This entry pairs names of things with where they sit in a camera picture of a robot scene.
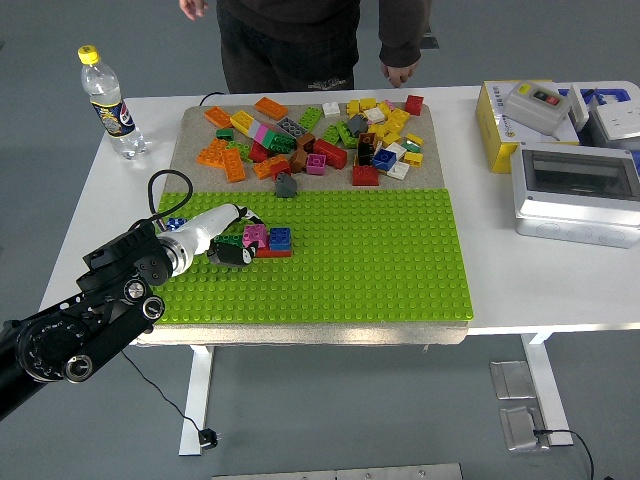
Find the person's left hand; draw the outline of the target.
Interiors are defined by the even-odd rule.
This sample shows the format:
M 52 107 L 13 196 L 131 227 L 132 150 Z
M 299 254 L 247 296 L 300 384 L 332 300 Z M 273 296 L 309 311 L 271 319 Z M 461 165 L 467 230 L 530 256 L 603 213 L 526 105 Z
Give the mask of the person's left hand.
M 392 67 L 384 63 L 380 65 L 384 78 L 393 88 L 400 88 L 414 75 L 419 63 L 415 62 L 405 67 Z

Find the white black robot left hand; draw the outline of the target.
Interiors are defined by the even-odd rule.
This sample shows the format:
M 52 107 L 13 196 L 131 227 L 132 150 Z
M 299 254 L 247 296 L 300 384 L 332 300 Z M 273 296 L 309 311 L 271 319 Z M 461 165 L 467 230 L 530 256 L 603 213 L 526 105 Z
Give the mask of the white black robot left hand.
M 247 207 L 224 204 L 199 214 L 177 230 L 159 234 L 158 239 L 171 261 L 173 276 L 188 270 L 194 257 L 202 253 L 206 253 L 209 260 L 218 265 L 235 268 L 248 266 L 257 254 L 257 241 L 247 247 L 214 242 L 216 236 L 241 219 L 264 224 Z

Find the person's right hand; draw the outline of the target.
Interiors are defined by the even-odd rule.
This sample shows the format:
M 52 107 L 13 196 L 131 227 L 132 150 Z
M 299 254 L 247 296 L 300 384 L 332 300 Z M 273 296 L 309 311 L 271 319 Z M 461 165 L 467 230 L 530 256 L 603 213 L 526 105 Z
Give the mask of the person's right hand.
M 203 18 L 208 10 L 206 0 L 179 0 L 179 8 L 191 21 Z

